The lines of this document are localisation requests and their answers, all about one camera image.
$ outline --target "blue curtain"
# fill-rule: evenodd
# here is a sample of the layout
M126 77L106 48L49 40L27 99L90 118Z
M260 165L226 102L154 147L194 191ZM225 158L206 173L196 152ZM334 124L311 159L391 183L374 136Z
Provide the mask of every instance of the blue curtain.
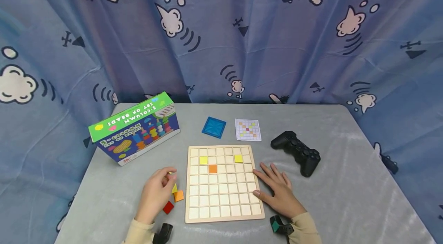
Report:
M442 40L441 0L0 0L0 235L52 243L87 126L166 91L344 105L443 242Z

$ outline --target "toy box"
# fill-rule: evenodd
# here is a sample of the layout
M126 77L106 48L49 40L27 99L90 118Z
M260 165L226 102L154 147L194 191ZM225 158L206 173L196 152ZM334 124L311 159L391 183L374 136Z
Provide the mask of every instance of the toy box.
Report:
M89 126L91 139L120 166L180 133L166 92Z

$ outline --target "gray table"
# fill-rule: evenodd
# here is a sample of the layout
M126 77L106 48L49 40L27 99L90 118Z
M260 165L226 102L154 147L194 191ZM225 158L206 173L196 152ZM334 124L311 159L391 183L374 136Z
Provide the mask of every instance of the gray table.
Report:
M133 104L119 104L120 112ZM348 112L341 105L176 104L181 133L120 167L100 149L91 160L56 244L120 243L137 209L145 180L158 168L175 166L178 187L186 191L187 149L192 145L240 144L234 119L258 119L261 142L251 144L256 163L274 162L289 175L294 193L312 214L323 243L435 243ZM221 139L202 134L208 116L227 121ZM293 130L321 154L312 177L300 175L291 156L269 147L285 130ZM184 201L162 223L174 226L169 243L285 243L272 233L266 218L185 224Z

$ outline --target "beige sleeve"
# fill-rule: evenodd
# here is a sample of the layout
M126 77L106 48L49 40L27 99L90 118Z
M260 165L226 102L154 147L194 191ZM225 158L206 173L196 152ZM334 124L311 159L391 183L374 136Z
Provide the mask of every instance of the beige sleeve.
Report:
M291 219L294 232L289 235L289 244L321 244L314 219L308 212Z
M154 239L152 227L154 224L146 225L133 219L126 240L122 244L152 244L152 239Z

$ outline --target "yellow tile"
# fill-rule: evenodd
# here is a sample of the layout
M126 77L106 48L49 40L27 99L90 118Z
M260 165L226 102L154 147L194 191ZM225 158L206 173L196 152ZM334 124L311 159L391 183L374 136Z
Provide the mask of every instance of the yellow tile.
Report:
M200 164L208 164L208 157L207 156L200 157Z
M177 184L175 184L174 187L172 188L172 194L174 194L175 192L177 192Z
M242 163L243 162L243 157L241 156L241 154L235 154L234 155L234 160L235 160L235 163Z

